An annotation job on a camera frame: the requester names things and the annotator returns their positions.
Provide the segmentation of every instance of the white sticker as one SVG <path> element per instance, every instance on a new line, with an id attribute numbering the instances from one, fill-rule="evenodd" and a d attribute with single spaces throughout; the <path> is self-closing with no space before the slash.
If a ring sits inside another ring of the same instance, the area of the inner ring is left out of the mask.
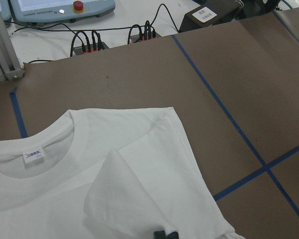
<path id="1" fill-rule="evenodd" d="M 217 14 L 210 10 L 208 7 L 203 7 L 199 11 L 193 13 L 192 15 L 193 17 L 197 18 L 199 21 L 203 23 L 217 16 Z"/>
<path id="2" fill-rule="evenodd" d="M 37 148 L 32 151 L 23 152 L 23 160 L 24 160 L 25 164 L 42 159 L 42 158 L 44 158 L 44 152 L 43 152 L 42 148 Z"/>

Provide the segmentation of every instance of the blue line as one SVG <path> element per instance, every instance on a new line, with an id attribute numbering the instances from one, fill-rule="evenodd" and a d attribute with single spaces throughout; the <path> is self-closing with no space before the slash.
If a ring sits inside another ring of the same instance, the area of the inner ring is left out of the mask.
<path id="1" fill-rule="evenodd" d="M 201 72 L 199 71 L 199 69 L 197 68 L 197 66 L 193 62 L 193 60 L 189 57 L 188 53 L 185 51 L 185 49 L 183 48 L 183 46 L 180 44 L 180 42 L 178 41 L 178 39 L 176 38 L 176 36 L 172 35 L 172 38 L 175 41 L 175 43 L 178 45 L 178 47 L 180 48 L 180 50 L 182 51 L 182 53 L 184 54 L 184 56 L 186 57 L 186 59 L 188 60 L 188 62 L 190 63 L 190 65 L 192 66 L 192 68 L 195 70 L 195 72 L 197 73 L 197 75 L 199 76 L 199 78 L 201 79 L 201 81 L 204 83 L 204 85 L 207 87 L 207 89 L 209 90 L 209 92 L 211 93 L 211 95 L 214 97 L 214 99 L 216 100 L 216 102 L 218 103 L 218 105 L 220 106 L 220 108 L 223 110 L 223 112 L 225 113 L 225 115 L 231 121 L 231 123 L 233 124 L 233 126 L 236 128 L 236 130 L 238 131 L 238 133 L 241 135 L 241 137 L 244 139 L 244 141 L 246 142 L 246 144 L 252 150 L 252 152 L 257 157 L 257 159 L 259 160 L 259 162 L 261 163 L 261 165 L 263 166 L 263 168 L 267 171 L 267 173 L 269 174 L 269 176 L 271 177 L 271 179 L 273 180 L 273 182 L 279 188 L 279 190 L 281 191 L 281 193 L 284 195 L 284 197 L 286 198 L 286 200 L 290 203 L 291 207 L 294 209 L 295 213 L 299 217 L 299 209 L 298 209 L 298 207 L 295 205 L 295 203 L 292 201 L 292 199 L 290 198 L 290 196 L 283 189 L 282 185 L 279 183 L 278 179 L 275 177 L 275 175 L 272 173 L 272 171 L 270 170 L 270 168 L 268 167 L 268 165 L 265 163 L 265 161 L 263 160 L 263 158 L 261 157 L 261 155 L 259 154 L 259 152 L 251 144 L 251 142 L 249 141 L 249 139 L 247 138 L 247 136 L 244 134 L 244 132 L 241 130 L 241 128 L 239 127 L 239 125 L 236 123 L 236 121 L 232 117 L 232 115 L 229 113 L 229 111 L 226 109 L 226 107 L 224 106 L 224 104 L 218 98 L 218 96 L 216 95 L 216 93 L 214 92 L 214 90 L 208 84 L 208 82 L 206 81 L 205 77 L 201 74 Z"/>
<path id="2" fill-rule="evenodd" d="M 289 150 L 287 153 L 283 154 L 279 158 L 275 159 L 274 161 L 268 163 L 268 167 L 272 168 L 276 166 L 277 164 L 281 163 L 285 159 L 289 158 L 290 156 L 294 155 L 295 153 L 299 152 L 299 145 L 294 147 L 293 149 Z"/>
<path id="3" fill-rule="evenodd" d="M 24 122 L 23 122 L 23 119 L 22 119 L 22 115 L 21 115 L 18 99 L 16 98 L 15 91 L 16 91 L 16 87 L 9 94 L 10 95 L 10 100 L 11 100 L 11 103 L 12 103 L 16 123 L 19 127 L 21 138 L 27 138 L 28 134 L 27 134 L 25 126 L 24 126 Z"/>
<path id="4" fill-rule="evenodd" d="M 217 193 L 216 195 L 214 195 L 213 196 L 214 200 L 218 201 L 218 200 L 222 199 L 223 197 L 227 196 L 231 192 L 235 191 L 236 189 L 240 188 L 241 186 L 243 186 L 246 183 L 250 182 L 251 180 L 255 179 L 256 177 L 258 177 L 259 175 L 261 175 L 265 171 L 266 171 L 265 168 L 261 167 L 257 171 L 255 171 L 255 172 L 249 174 L 248 176 L 244 177 L 243 179 L 239 180 L 237 183 L 234 183 L 233 185 L 231 185 L 228 188 L 224 189 L 220 193 Z"/>
<path id="5" fill-rule="evenodd" d="M 293 36 L 293 38 L 299 43 L 299 39 L 293 34 L 293 32 L 287 27 L 287 25 L 283 22 L 283 20 L 278 16 L 275 11 L 272 11 L 274 16 L 278 19 L 278 21 L 284 26 L 284 28 Z"/>

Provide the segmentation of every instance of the barcode label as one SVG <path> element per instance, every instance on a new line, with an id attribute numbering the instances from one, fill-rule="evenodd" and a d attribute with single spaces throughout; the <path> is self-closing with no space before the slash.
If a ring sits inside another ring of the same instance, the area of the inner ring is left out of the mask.
<path id="1" fill-rule="evenodd" d="M 199 11 L 195 12 L 192 14 L 193 17 L 195 17 L 196 19 L 198 19 L 199 21 L 205 23 L 207 21 L 209 21 L 210 19 L 214 18 L 215 16 L 217 16 L 216 13 L 214 13 L 212 10 L 210 10 L 208 7 L 204 7 L 202 9 L 200 9 Z"/>

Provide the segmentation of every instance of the clothing tag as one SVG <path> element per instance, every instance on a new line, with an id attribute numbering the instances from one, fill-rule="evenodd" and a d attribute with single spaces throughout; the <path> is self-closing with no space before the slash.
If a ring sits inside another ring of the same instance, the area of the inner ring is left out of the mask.
<path id="1" fill-rule="evenodd" d="M 203 7 L 201 10 L 193 13 L 192 15 L 203 23 L 217 16 L 217 14 L 210 10 L 208 7 Z"/>
<path id="2" fill-rule="evenodd" d="M 42 147 L 37 148 L 33 151 L 23 152 L 23 160 L 25 164 L 42 158 L 44 158 L 44 152 Z"/>

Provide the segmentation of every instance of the shirt neckline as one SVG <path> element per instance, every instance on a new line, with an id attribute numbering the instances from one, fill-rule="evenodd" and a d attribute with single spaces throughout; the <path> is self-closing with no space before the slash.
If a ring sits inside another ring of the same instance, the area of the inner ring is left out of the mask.
<path id="1" fill-rule="evenodd" d="M 52 125 L 34 136 L 0 141 L 0 155 L 20 154 L 22 151 L 44 146 L 71 127 L 73 127 L 74 135 L 69 150 L 53 168 L 29 178 L 13 178 L 0 172 L 0 189 L 22 193 L 37 191 L 61 181 L 71 165 L 79 160 L 87 145 L 86 117 L 84 111 L 68 110 Z"/>

